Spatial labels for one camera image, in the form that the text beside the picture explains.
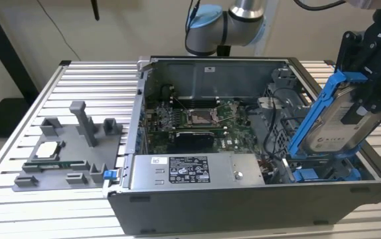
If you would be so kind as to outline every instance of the sticker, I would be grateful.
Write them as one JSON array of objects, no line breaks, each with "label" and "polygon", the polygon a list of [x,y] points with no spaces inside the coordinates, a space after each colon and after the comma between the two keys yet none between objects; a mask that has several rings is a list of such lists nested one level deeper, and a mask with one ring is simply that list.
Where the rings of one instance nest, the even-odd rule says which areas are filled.
[{"label": "sticker", "polygon": [[167,157],[152,157],[151,164],[167,164]]},{"label": "sticker", "polygon": [[216,72],[216,68],[215,67],[206,67],[204,72]]},{"label": "sticker", "polygon": [[171,157],[170,161],[171,183],[210,183],[207,157]]}]

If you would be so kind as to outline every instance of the blue drive bracket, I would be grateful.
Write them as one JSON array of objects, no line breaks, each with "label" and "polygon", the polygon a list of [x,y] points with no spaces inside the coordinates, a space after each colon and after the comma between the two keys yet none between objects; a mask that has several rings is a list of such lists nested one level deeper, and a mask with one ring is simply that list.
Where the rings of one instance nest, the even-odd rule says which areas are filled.
[{"label": "blue drive bracket", "polygon": [[[340,86],[340,83],[349,82],[349,83],[364,83],[368,80],[368,78],[364,76],[360,72],[341,72],[337,70],[337,72],[329,77],[328,82],[324,86],[324,89],[319,95],[319,98],[316,102],[312,105],[311,111],[308,115],[305,116],[303,123],[299,127],[299,130],[296,134],[292,137],[291,143],[288,145],[288,151],[291,153],[292,158],[307,158],[308,155],[305,152],[300,150],[300,144],[319,118],[325,108],[329,107],[329,105],[335,101],[335,92],[337,90],[337,87]],[[357,153],[359,148],[356,150],[352,150],[352,155]]]}]

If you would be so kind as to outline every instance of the motherboard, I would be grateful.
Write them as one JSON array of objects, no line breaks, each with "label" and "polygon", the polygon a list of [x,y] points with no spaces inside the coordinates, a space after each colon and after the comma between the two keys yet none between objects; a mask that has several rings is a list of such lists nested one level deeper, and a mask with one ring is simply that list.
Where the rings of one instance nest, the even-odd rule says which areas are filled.
[{"label": "motherboard", "polygon": [[154,102],[147,108],[150,154],[254,153],[258,137],[248,119],[248,105],[236,99]]}]

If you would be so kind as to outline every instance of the blue latch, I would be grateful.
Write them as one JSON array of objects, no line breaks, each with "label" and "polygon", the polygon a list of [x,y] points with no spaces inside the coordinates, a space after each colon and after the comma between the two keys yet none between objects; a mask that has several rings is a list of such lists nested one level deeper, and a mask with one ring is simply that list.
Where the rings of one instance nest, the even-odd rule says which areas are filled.
[{"label": "blue latch", "polygon": [[118,179],[118,171],[116,170],[107,170],[104,172],[104,180],[115,180]]},{"label": "blue latch", "polygon": [[296,182],[301,183],[307,180],[316,180],[319,179],[317,173],[313,168],[297,169],[293,172]]}]

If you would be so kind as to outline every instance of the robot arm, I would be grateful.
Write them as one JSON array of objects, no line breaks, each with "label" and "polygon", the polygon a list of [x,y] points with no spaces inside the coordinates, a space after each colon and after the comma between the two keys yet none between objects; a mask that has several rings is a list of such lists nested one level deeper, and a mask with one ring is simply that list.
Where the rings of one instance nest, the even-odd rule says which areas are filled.
[{"label": "robot arm", "polygon": [[336,73],[293,135],[293,158],[349,156],[381,123],[381,9],[364,34],[345,32]]}]

